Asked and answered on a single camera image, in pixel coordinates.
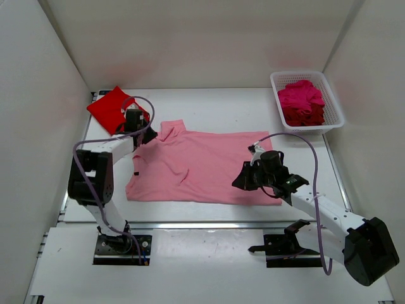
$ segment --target white basket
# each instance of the white basket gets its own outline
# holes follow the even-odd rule
[[[332,90],[325,76],[321,72],[314,71],[291,71],[291,72],[274,72],[270,75],[271,86],[276,97],[278,112],[286,132],[297,134],[324,134],[333,128],[339,128],[344,125],[344,116],[339,104],[333,96]],[[277,92],[285,89],[287,84],[292,84],[298,80],[309,80],[313,85],[322,92],[322,99],[325,102],[323,118],[325,122],[322,125],[307,127],[293,127],[287,124],[284,119],[283,110]]]

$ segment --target red cloth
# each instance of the red cloth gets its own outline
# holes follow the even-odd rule
[[[287,84],[284,90],[278,92],[283,114],[287,124],[293,127],[303,125],[321,125],[323,119],[322,92],[312,82],[300,80]]]
[[[128,94],[125,94],[118,86],[116,86],[111,92],[107,93],[107,95],[90,104],[87,107],[87,110],[108,133],[113,135],[116,133],[118,126],[125,122],[125,117],[121,112],[121,107],[123,102],[129,97]],[[145,119],[149,121],[148,112],[134,99],[129,99],[124,108],[127,108],[132,103],[135,103],[138,108],[142,110]]]

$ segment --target pink shirt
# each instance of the pink shirt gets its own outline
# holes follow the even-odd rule
[[[137,148],[128,200],[196,201],[234,205],[281,205],[262,191],[231,184],[252,155],[247,147],[268,132],[214,134],[187,131],[183,120],[162,122],[156,139]],[[270,140],[262,142],[271,150]]]

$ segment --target white table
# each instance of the white table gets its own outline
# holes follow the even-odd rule
[[[148,98],[156,109],[153,129],[160,122],[182,119],[188,130],[230,133],[243,131],[282,131],[272,89],[143,89],[124,90],[129,95]],[[91,118],[86,139],[107,138],[109,134]],[[344,206],[331,160],[322,136],[310,137],[319,158],[318,189],[332,201]],[[305,142],[288,136],[271,139],[273,148],[285,153],[290,171],[312,181],[313,155]],[[129,222],[284,222],[311,219],[305,213],[282,206],[233,206],[195,202],[128,201],[125,185],[133,174],[132,155],[114,167],[113,195],[119,211]],[[65,222],[93,222],[92,215],[69,199]]]
[[[52,228],[29,294],[45,296],[44,304],[393,300],[385,277],[367,288],[337,263],[329,277],[321,268],[267,269],[264,256],[247,251],[263,242],[262,230],[156,229],[148,267],[92,265],[96,238],[95,224]]]
[[[270,89],[125,92],[153,102],[155,130],[160,129],[161,121],[183,119],[189,130],[205,132],[281,131]],[[91,119],[86,138],[107,136]],[[320,192],[344,206],[323,138],[312,137],[311,142],[320,163]],[[313,155],[304,143],[281,136],[272,143],[285,153],[285,164],[291,172],[312,180]],[[132,155],[128,155],[114,167],[113,199],[132,228],[159,228],[139,231],[153,234],[150,266],[92,265],[96,224],[85,208],[69,200],[65,217],[51,229],[44,252],[39,255],[29,295],[44,296],[44,304],[377,304],[393,300],[385,277],[366,288],[337,263],[327,277],[321,268],[267,269],[263,255],[248,253],[248,247],[263,244],[263,234],[282,233],[281,228],[288,222],[310,219],[299,210],[288,205],[127,201],[124,188],[132,174]],[[32,301],[36,298],[28,297],[26,303]]]

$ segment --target black mounting plate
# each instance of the black mounting plate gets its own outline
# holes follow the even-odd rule
[[[138,240],[139,247],[144,251],[146,259],[144,261],[143,253],[141,253],[142,264],[139,265],[138,252],[135,245],[132,246],[126,253],[118,253],[113,248],[104,242],[103,235],[98,235],[96,248],[94,250],[93,265],[130,265],[130,266],[148,266],[151,263],[151,235],[135,235]]]
[[[287,236],[285,234],[265,234],[263,236],[265,244],[283,243]],[[267,268],[304,268],[304,267],[322,267],[319,253],[310,249],[305,250],[295,258],[278,258],[271,260],[271,257],[283,255],[294,255],[297,250],[292,251],[290,246],[279,246],[277,249],[266,250]]]

